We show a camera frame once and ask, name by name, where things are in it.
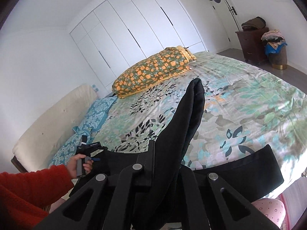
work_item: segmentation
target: wardrobe handle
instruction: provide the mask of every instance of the wardrobe handle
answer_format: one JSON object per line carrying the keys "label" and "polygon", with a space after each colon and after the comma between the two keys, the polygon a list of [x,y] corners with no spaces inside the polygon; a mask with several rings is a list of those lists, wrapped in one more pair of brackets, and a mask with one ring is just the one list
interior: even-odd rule
{"label": "wardrobe handle", "polygon": [[141,48],[140,45],[138,44],[138,42],[136,41],[136,39],[134,38],[133,34],[130,32],[129,29],[128,29],[128,31],[129,31],[129,33],[132,35],[133,39],[135,40],[135,42],[137,43],[137,45],[139,46],[139,48]]}
{"label": "wardrobe handle", "polygon": [[160,8],[162,9],[163,13],[166,15],[166,17],[167,17],[167,19],[169,20],[169,22],[171,23],[171,25],[174,27],[174,25],[172,24],[171,20],[168,18],[167,14],[166,14],[165,11],[163,10],[163,8],[162,8],[162,7],[160,7]]}
{"label": "wardrobe handle", "polygon": [[[98,50],[98,52],[100,53],[100,51]],[[102,54],[100,53],[100,55],[102,56]],[[104,59],[104,57],[102,56],[103,60],[106,62],[106,60]],[[108,62],[106,62],[106,64],[108,65],[108,67],[111,69],[111,67],[109,66]]]}

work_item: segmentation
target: gold stool base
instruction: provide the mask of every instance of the gold stool base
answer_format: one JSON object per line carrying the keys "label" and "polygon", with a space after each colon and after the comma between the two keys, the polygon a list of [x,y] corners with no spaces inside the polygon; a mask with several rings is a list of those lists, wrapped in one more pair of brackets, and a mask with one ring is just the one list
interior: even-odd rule
{"label": "gold stool base", "polygon": [[278,69],[278,70],[284,70],[284,69],[287,69],[288,65],[287,64],[285,64],[285,65],[272,64],[272,67],[275,68],[275,69]]}

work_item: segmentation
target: red fleece sweater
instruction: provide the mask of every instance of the red fleece sweater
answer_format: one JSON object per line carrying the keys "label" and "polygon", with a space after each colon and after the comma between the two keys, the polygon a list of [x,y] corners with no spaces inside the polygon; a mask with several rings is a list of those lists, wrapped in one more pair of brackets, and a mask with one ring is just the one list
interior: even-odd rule
{"label": "red fleece sweater", "polygon": [[0,173],[0,200],[12,219],[26,229],[48,215],[43,207],[56,202],[72,187],[65,165],[30,173]]}

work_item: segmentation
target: beige upholstered headboard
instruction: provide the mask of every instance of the beige upholstered headboard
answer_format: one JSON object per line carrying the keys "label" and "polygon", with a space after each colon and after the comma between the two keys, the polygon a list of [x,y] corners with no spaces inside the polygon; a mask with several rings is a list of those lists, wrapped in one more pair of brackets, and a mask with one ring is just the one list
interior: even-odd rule
{"label": "beige upholstered headboard", "polygon": [[91,86],[83,84],[41,115],[21,136],[13,153],[28,171],[47,168],[57,150],[70,138],[88,108],[97,99]]}

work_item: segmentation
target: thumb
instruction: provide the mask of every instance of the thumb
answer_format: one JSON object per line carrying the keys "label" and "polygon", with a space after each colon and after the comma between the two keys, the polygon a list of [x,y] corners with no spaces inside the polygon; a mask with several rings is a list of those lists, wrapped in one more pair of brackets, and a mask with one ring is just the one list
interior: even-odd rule
{"label": "thumb", "polygon": [[72,156],[71,159],[77,161],[77,160],[79,160],[79,159],[81,159],[81,158],[85,158],[85,157],[86,157],[86,155],[77,154],[77,155],[75,155],[75,156]]}

